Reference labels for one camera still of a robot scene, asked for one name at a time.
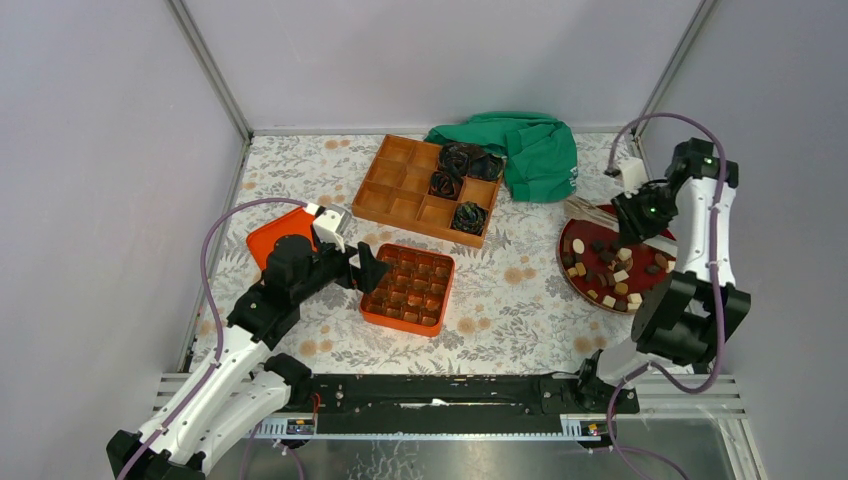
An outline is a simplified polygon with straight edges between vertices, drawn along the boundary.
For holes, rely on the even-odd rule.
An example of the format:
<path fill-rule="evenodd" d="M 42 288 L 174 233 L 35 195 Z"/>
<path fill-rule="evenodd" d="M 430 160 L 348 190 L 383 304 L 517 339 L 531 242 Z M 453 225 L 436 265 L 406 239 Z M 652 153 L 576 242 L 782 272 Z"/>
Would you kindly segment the orange chocolate box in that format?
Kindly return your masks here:
<path fill-rule="evenodd" d="M 382 245 L 376 258 L 390 269 L 360 301 L 364 320 L 394 330 L 435 337 L 443 323 L 456 271 L 449 256 L 399 244 Z"/>

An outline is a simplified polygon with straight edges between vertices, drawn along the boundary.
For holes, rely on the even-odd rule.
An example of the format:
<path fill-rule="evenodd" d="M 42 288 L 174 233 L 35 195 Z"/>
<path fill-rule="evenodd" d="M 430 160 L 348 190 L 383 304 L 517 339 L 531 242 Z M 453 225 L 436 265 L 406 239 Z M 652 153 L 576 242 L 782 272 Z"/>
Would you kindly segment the metal serving tongs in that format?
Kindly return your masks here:
<path fill-rule="evenodd" d="M 565 211 L 572 220 L 588 221 L 613 232 L 619 232 L 619 223 L 613 213 L 609 213 L 599 206 L 578 196 L 570 196 L 565 202 Z"/>

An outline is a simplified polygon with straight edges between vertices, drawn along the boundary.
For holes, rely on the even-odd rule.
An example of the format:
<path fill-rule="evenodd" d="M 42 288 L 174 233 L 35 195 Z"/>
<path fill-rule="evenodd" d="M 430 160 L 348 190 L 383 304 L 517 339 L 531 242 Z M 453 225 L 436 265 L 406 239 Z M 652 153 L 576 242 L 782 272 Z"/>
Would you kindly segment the red round plate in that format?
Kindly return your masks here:
<path fill-rule="evenodd" d="M 669 231 L 643 243 L 619 241 L 614 208 L 601 205 L 597 220 L 570 219 L 560 237 L 558 260 L 566 282 L 591 304 L 633 314 L 671 272 L 677 245 Z"/>

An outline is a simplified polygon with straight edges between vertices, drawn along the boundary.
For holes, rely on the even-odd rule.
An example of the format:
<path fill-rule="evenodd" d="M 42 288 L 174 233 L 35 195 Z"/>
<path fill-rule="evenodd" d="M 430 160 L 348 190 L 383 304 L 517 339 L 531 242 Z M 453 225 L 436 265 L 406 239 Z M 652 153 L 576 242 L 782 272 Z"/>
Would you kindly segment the orange box lid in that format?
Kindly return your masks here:
<path fill-rule="evenodd" d="M 315 216 L 312 213 L 302 207 L 297 207 L 249 233 L 246 238 L 246 245 L 259 269 L 264 270 L 266 268 L 268 256 L 274 250 L 276 242 L 284 236 L 303 236 L 309 240 L 312 250 L 316 251 L 317 247 L 311 230 L 314 219 Z"/>

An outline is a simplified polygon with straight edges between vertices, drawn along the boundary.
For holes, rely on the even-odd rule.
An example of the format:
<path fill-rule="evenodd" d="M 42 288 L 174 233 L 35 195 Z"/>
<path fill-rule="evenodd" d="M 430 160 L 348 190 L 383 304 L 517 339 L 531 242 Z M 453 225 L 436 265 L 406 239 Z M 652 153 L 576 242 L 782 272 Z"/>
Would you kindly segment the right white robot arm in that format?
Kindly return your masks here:
<path fill-rule="evenodd" d="M 629 339 L 587 358 L 573 386 L 575 402 L 597 412 L 615 389 L 649 369 L 718 363 L 751 307 L 736 286 L 729 254 L 730 212 L 739 186 L 736 163 L 717 141 L 691 138 L 673 151 L 665 176 L 614 197 L 619 240 L 636 245 L 682 222 L 674 266 L 635 312 Z"/>

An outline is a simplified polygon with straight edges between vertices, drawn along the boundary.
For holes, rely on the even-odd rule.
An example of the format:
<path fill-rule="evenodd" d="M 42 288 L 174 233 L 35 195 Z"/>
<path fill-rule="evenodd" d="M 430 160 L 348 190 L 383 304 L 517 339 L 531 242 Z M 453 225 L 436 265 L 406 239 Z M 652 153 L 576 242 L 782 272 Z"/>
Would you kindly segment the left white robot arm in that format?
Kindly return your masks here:
<path fill-rule="evenodd" d="M 137 431 L 118 431 L 107 456 L 118 479 L 204 479 L 249 429 L 310 397 L 310 370 L 273 352 L 300 306 L 330 284 L 372 293 L 390 266 L 368 244 L 278 239 L 260 281 L 236 302 L 218 345 Z"/>

